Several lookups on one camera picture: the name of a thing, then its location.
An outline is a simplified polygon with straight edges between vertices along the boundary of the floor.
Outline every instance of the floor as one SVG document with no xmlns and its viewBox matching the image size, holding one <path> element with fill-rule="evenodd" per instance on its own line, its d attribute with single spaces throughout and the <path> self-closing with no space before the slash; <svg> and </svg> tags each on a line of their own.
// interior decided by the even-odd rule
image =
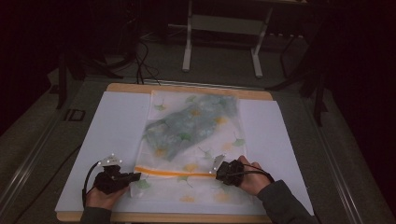
<svg viewBox="0 0 396 224">
<path fill-rule="evenodd" d="M 146 83 L 184 84 L 204 86 L 228 86 L 263 91 L 264 87 L 284 80 L 279 63 L 279 53 L 287 40 L 268 36 L 263 43 L 260 58 L 264 78 L 254 77 L 249 50 L 240 48 L 210 48 L 193 46 L 191 70 L 181 71 L 184 46 L 175 42 L 158 42 L 143 39 L 148 45 L 148 57 L 143 76 Z M 298 62 L 304 52 L 304 41 L 298 40 L 286 56 L 288 68 Z M 138 46 L 141 57 L 146 53 Z M 111 61 L 120 57 L 108 56 Z M 2 194 L 1 223 L 61 223 L 54 207 L 58 201 L 68 174 L 77 156 L 78 146 L 88 131 L 95 108 L 106 86 L 112 82 L 135 82 L 136 64 L 116 69 L 125 76 L 123 80 L 104 77 L 90 68 L 84 81 L 69 78 L 68 101 L 60 110 L 55 109 L 57 95 L 46 92 L 32 107 L 0 138 L 0 189 Z M 57 83 L 57 70 L 49 74 Z M 322 223 L 396 223 L 379 192 L 353 135 L 332 100 L 332 93 L 325 92 L 322 113 L 323 126 L 318 127 L 312 119 L 313 101 L 301 98 L 300 83 L 282 91 L 272 92 L 277 100 L 290 141 L 300 165 L 308 194 L 316 214 Z M 64 120 L 67 109 L 85 110 L 83 121 Z M 28 160 L 35 152 L 35 160 Z M 23 170 L 23 188 L 7 189 L 13 175 L 28 162 L 34 169 Z"/>
</svg>

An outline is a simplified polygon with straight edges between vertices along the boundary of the white board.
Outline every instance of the white board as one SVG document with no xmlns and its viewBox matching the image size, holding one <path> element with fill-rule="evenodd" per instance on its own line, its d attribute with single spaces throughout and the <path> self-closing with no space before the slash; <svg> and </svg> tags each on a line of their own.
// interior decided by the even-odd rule
<svg viewBox="0 0 396 224">
<path fill-rule="evenodd" d="M 82 211 L 81 190 L 85 177 L 97 161 L 114 153 L 123 160 L 122 173 L 131 173 L 149 112 L 146 93 L 106 91 L 56 205 L 56 212 Z M 275 180 L 283 179 L 294 196 L 313 216 L 303 177 L 275 101 L 240 100 L 240 115 L 247 140 L 247 159 L 258 162 Z M 89 182 L 103 169 L 93 170 Z M 252 205 L 164 203 L 135 200 L 125 194 L 114 212 L 265 215 L 262 204 Z"/>
</svg>

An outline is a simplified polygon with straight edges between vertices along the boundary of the wire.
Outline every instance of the wire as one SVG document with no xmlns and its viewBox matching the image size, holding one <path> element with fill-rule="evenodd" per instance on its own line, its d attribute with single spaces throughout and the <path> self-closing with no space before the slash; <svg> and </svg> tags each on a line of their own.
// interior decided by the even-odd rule
<svg viewBox="0 0 396 224">
<path fill-rule="evenodd" d="M 267 175 L 268 173 L 262 172 L 262 171 L 244 171 L 244 172 L 238 172 L 230 175 L 247 175 L 247 174 L 259 174 L 259 175 Z"/>
<path fill-rule="evenodd" d="M 124 33 L 124 29 L 125 27 L 127 27 L 129 24 L 133 23 L 134 21 L 136 21 L 136 19 L 132 19 L 131 21 L 127 21 L 125 22 L 125 24 L 122 25 L 121 27 L 121 35 L 120 35 L 120 39 L 119 39 L 119 43 L 117 45 L 117 53 L 120 53 L 120 45 L 123 39 L 123 33 Z"/>
<path fill-rule="evenodd" d="M 140 57 L 136 57 L 136 62 L 137 62 L 136 82 L 137 82 L 137 84 L 139 84 L 139 78 L 140 78 L 140 80 L 142 81 L 142 84 L 144 85 L 145 81 L 142 76 L 142 65 L 144 64 L 146 58 L 148 57 L 149 47 L 142 41 L 139 41 L 138 43 L 143 45 L 146 48 L 146 53 L 145 53 L 145 56 L 143 57 L 143 59 L 141 59 L 141 62 L 139 62 Z"/>
<path fill-rule="evenodd" d="M 244 164 L 244 166 L 252 167 L 252 168 L 255 168 L 255 169 L 257 169 L 257 170 L 261 170 L 261 171 L 265 172 L 263 169 L 258 168 L 258 167 L 256 167 L 256 166 L 252 166 L 252 165 L 250 165 L 250 164 Z"/>
<path fill-rule="evenodd" d="M 180 33 L 183 33 L 185 31 L 187 31 L 187 28 L 181 28 L 180 30 L 175 31 L 172 34 L 168 34 L 167 37 L 172 37 L 172 36 L 178 35 Z M 162 38 L 156 36 L 155 32 L 148 32 L 146 35 L 140 36 L 139 39 L 144 40 L 144 41 L 149 41 L 149 42 L 159 42 L 159 41 L 163 40 Z"/>
<path fill-rule="evenodd" d="M 158 85 L 161 86 L 160 81 L 156 78 L 156 77 L 160 74 L 160 71 L 159 71 L 157 68 L 152 67 L 152 66 L 149 66 L 149 65 L 147 65 L 147 64 L 145 64 L 145 63 L 143 63 L 142 65 L 145 66 L 145 69 L 146 69 L 146 71 L 150 74 L 150 77 L 152 77 L 153 79 L 155 79 L 155 80 L 157 81 Z M 153 74 L 149 71 L 149 68 L 154 69 L 157 73 L 156 73 L 155 75 L 153 75 Z"/>
<path fill-rule="evenodd" d="M 125 70 L 125 69 L 131 67 L 132 64 L 134 64 L 134 63 L 133 63 L 133 62 L 129 62 L 128 65 L 124 66 L 123 68 L 120 68 L 120 69 L 117 70 L 117 71 L 114 71 L 114 73 L 118 73 L 118 72 L 120 72 L 120 71 L 122 71 L 122 70 Z"/>
<path fill-rule="evenodd" d="M 52 180 L 55 178 L 55 176 L 61 171 L 62 167 L 64 166 L 64 164 L 73 156 L 73 154 L 75 154 L 79 149 L 81 149 L 81 145 L 79 145 L 78 147 L 76 147 L 68 156 L 67 158 L 62 162 L 62 164 L 58 167 L 58 169 L 55 171 L 55 173 L 53 174 L 53 176 L 50 178 L 50 180 L 47 182 L 47 184 L 44 186 L 44 188 L 42 190 L 40 190 L 40 192 L 38 192 L 38 194 L 35 196 L 35 198 L 18 214 L 17 218 L 15 219 L 14 222 L 12 223 L 17 223 L 21 217 L 24 215 L 24 213 L 29 210 L 29 208 L 37 201 L 37 199 L 41 196 L 41 194 L 44 192 L 44 190 L 50 185 L 50 183 L 52 182 Z"/>
<path fill-rule="evenodd" d="M 87 177 L 85 177 L 85 182 L 84 182 L 84 188 L 82 189 L 82 206 L 85 208 L 85 203 L 87 202 L 87 185 L 88 185 L 88 180 L 90 179 L 91 173 L 93 169 L 98 165 L 99 161 L 97 161 L 90 169 L 90 171 L 87 173 Z"/>
</svg>

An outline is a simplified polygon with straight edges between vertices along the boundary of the person's right hand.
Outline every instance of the person's right hand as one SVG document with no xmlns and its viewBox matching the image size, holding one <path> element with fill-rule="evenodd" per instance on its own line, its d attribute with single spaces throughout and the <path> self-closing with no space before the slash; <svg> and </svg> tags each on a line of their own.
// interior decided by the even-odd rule
<svg viewBox="0 0 396 224">
<path fill-rule="evenodd" d="M 250 164 L 248 160 L 245 158 L 245 156 L 240 156 L 238 160 L 241 161 L 243 164 L 251 165 L 261 169 L 260 165 L 257 162 L 253 162 Z M 257 171 L 257 169 L 255 169 L 254 167 L 245 166 L 244 171 Z M 250 195 L 257 196 L 260 190 L 267 187 L 269 184 L 271 184 L 271 182 L 265 175 L 245 174 L 244 179 L 241 185 L 239 186 L 239 188 L 246 191 Z"/>
</svg>

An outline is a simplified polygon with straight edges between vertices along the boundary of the black cable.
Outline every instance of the black cable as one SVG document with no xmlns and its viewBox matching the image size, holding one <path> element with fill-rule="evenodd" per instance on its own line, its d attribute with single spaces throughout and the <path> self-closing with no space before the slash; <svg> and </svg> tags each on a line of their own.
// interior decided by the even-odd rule
<svg viewBox="0 0 396 224">
<path fill-rule="evenodd" d="M 136 62 L 137 62 L 137 71 L 136 71 L 136 82 L 139 84 L 139 78 L 142 81 L 142 84 L 144 85 L 145 82 L 143 80 L 143 75 L 142 75 L 142 65 L 144 64 L 146 58 L 148 57 L 149 54 L 149 47 L 143 43 L 142 41 L 139 41 L 139 44 L 143 45 L 146 48 L 146 53 L 143 59 L 141 59 L 141 62 L 139 62 L 139 57 L 136 57 Z"/>
<path fill-rule="evenodd" d="M 97 61 L 95 61 L 94 59 L 89 58 L 88 56 L 86 56 L 85 54 L 80 52 L 79 50 L 73 49 L 73 53 L 75 53 L 76 56 L 79 57 L 79 59 L 82 60 L 85 64 L 87 64 L 88 66 L 96 69 L 97 71 L 99 71 L 100 73 L 104 74 L 105 76 L 112 77 L 112 78 L 123 78 L 121 76 L 118 76 L 118 75 L 112 73 L 107 68 L 105 68 L 101 64 L 99 64 Z"/>
<path fill-rule="evenodd" d="M 13 222 L 14 224 L 17 223 L 20 218 L 23 216 L 23 214 L 37 201 L 37 199 L 41 196 L 41 194 L 44 192 L 44 190 L 50 185 L 52 180 L 55 178 L 55 176 L 61 171 L 62 167 L 64 164 L 75 154 L 79 149 L 81 148 L 81 145 L 76 147 L 68 156 L 67 158 L 62 162 L 62 164 L 58 167 L 58 169 L 55 171 L 55 174 L 50 178 L 50 180 L 47 182 L 47 184 L 44 186 L 44 188 L 38 192 L 38 194 L 35 196 L 35 198 L 18 214 L 17 218 Z"/>
<path fill-rule="evenodd" d="M 138 3 L 138 10 L 134 10 L 134 4 L 131 2 L 131 4 L 127 4 L 125 6 L 125 12 L 126 12 L 126 17 L 128 18 L 128 21 L 122 25 L 121 27 L 121 36 L 120 36 L 120 40 L 117 46 L 117 52 L 120 51 L 120 42 L 123 39 L 124 36 L 124 30 L 127 29 L 127 31 L 129 30 L 130 32 L 136 32 L 138 33 L 139 30 L 139 18 L 140 18 L 140 12 L 142 10 L 142 3 L 141 1 L 139 1 Z M 134 52 L 134 48 L 132 48 L 132 46 L 134 45 L 135 42 L 135 38 L 129 38 L 130 41 L 128 42 L 128 46 L 127 46 L 127 52 L 125 57 L 116 63 L 111 63 L 111 64 L 106 64 L 106 63 L 99 63 L 96 60 L 91 60 L 85 57 L 82 57 L 81 60 L 92 68 L 97 69 L 99 72 L 103 73 L 104 75 L 106 75 L 107 77 L 113 77 L 113 78 L 122 78 L 114 73 L 112 73 L 111 71 L 108 71 L 108 69 L 115 69 L 115 68 L 119 68 L 122 67 L 128 63 L 130 63 L 134 57 L 135 57 L 135 52 Z"/>
<path fill-rule="evenodd" d="M 159 71 L 157 68 L 152 67 L 152 66 L 149 66 L 149 65 L 147 65 L 147 64 L 145 64 L 145 63 L 143 63 L 142 65 L 145 66 L 146 71 L 150 74 L 150 76 L 151 76 L 153 79 L 155 79 L 155 80 L 157 81 L 158 85 L 161 86 L 160 81 L 156 78 L 156 76 L 158 76 L 158 75 L 160 74 L 160 71 Z M 149 71 L 149 68 L 154 69 L 154 70 L 157 72 L 157 74 L 153 75 L 153 74 Z"/>
<path fill-rule="evenodd" d="M 262 172 L 262 171 L 244 171 L 244 172 L 238 172 L 230 175 L 247 175 L 247 174 L 259 174 L 259 175 L 266 175 L 268 173 Z"/>
<path fill-rule="evenodd" d="M 255 169 L 257 169 L 257 170 L 264 171 L 263 169 L 261 169 L 261 168 L 258 168 L 258 167 L 256 167 L 256 166 L 253 166 L 253 165 L 250 165 L 250 164 L 244 164 L 244 166 L 248 166 L 248 167 L 255 168 Z"/>
<path fill-rule="evenodd" d="M 87 185 L 88 185 L 88 180 L 90 179 L 91 173 L 93 169 L 98 165 L 99 161 L 97 161 L 90 169 L 90 171 L 87 173 L 87 177 L 85 177 L 85 182 L 84 182 L 84 188 L 82 189 L 82 206 L 85 208 L 85 203 L 87 202 Z"/>
<path fill-rule="evenodd" d="M 123 68 L 120 68 L 120 69 L 119 69 L 119 70 L 117 70 L 117 71 L 114 71 L 114 73 L 118 73 L 118 72 L 120 72 L 120 71 L 123 71 L 123 70 L 125 70 L 125 69 L 127 69 L 127 68 L 131 67 L 131 66 L 132 66 L 132 64 L 134 64 L 134 63 L 133 63 L 133 62 L 129 62 L 129 64 L 128 64 L 128 65 L 124 66 Z"/>
<path fill-rule="evenodd" d="M 271 176 L 269 173 L 265 172 L 264 170 L 262 170 L 262 169 L 260 169 L 260 168 L 257 168 L 257 167 L 254 167 L 254 168 L 256 168 L 256 169 L 258 169 L 258 170 L 257 170 L 257 171 L 244 171 L 244 172 L 238 172 L 238 173 L 234 173 L 234 174 L 230 174 L 230 175 L 259 174 L 259 175 L 265 175 L 265 176 L 270 180 L 271 183 L 274 183 L 274 182 L 275 182 L 275 180 L 272 178 L 272 176 Z"/>
</svg>

